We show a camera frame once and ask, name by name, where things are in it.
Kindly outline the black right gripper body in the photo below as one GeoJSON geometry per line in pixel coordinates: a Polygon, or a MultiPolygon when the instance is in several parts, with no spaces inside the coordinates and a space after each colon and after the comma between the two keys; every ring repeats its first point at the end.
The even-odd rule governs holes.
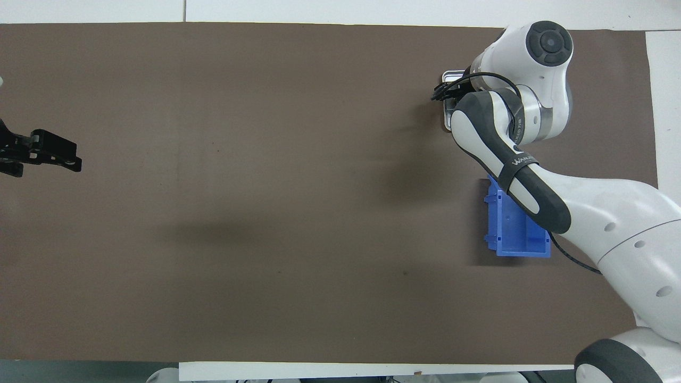
{"type": "Polygon", "coordinates": [[[448,99],[459,100],[469,92],[469,80],[455,80],[451,82],[441,82],[436,86],[433,94],[433,101],[444,102],[448,99]]]}

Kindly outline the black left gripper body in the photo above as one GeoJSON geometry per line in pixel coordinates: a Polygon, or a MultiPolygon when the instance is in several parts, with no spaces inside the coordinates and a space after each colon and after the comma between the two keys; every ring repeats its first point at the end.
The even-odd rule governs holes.
{"type": "Polygon", "coordinates": [[[32,163],[32,136],[15,134],[1,119],[1,163],[32,163]]]}

